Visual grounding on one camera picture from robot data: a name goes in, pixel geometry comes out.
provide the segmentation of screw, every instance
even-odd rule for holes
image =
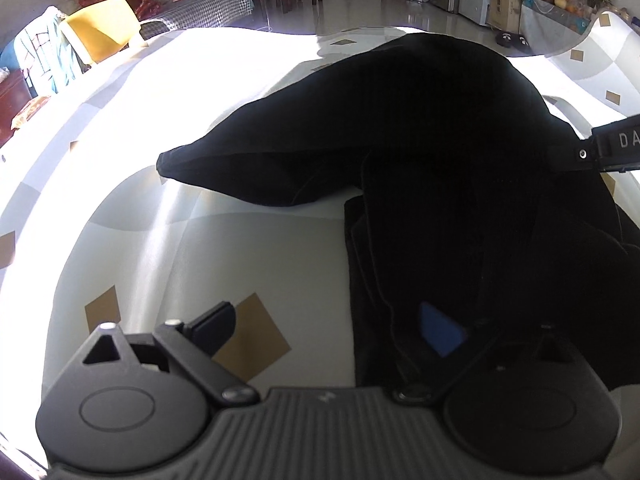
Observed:
[[[222,392],[222,398],[232,404],[249,404],[258,401],[258,393],[247,385],[230,386]]]
[[[396,392],[396,398],[403,404],[421,404],[433,399],[433,392],[426,384],[412,383]]]

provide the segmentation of glossy floor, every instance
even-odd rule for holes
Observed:
[[[498,46],[489,27],[431,4],[406,0],[323,0],[315,6],[311,0],[302,0],[294,2],[293,10],[287,14],[271,0],[268,15],[272,30],[284,34],[325,36],[352,27],[413,27],[475,41],[505,56],[521,55]]]

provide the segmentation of black fabric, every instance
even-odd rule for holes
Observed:
[[[547,168],[547,146],[576,142],[502,56],[409,34],[245,105],[158,171],[263,205],[361,187],[345,205],[359,385],[429,369],[421,301],[463,326],[555,322],[609,388],[640,383],[640,233],[599,174]]]

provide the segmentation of wooden cabinet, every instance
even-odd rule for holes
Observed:
[[[29,87],[20,70],[11,72],[0,83],[0,146],[13,137],[11,122],[30,100]]]

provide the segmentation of black plastic part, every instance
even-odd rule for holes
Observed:
[[[208,417],[193,384],[144,368],[118,326],[98,327],[42,401],[36,431],[49,462],[120,474],[174,458]]]
[[[496,353],[444,404],[446,424],[464,449],[526,475],[569,473],[606,458],[620,416],[570,343],[547,333]]]
[[[160,371],[169,371],[167,358],[156,347],[156,340],[151,334],[126,334],[125,337],[140,364],[156,365]]]
[[[156,327],[153,333],[156,344],[167,354],[195,384],[219,408],[247,406],[260,402],[260,395],[243,383],[199,348],[196,348],[175,328],[167,325]],[[225,396],[228,388],[252,390],[253,394],[241,397]]]
[[[182,327],[182,335],[210,356],[220,350],[236,331],[236,310],[228,301],[217,304]]]
[[[57,466],[49,480],[82,480]],[[272,390],[223,410],[176,460],[120,480],[523,480],[461,450],[435,412],[378,388]],[[609,480],[598,466],[553,480]]]
[[[640,170],[640,115],[592,128],[575,144],[549,146],[546,160],[553,171]]]
[[[431,406],[441,401],[494,346],[500,334],[501,330],[494,323],[482,323],[451,354],[431,363],[422,375],[422,382],[408,384],[394,391],[394,400],[406,406]]]
[[[640,169],[640,115],[598,126],[591,133],[601,171]]]

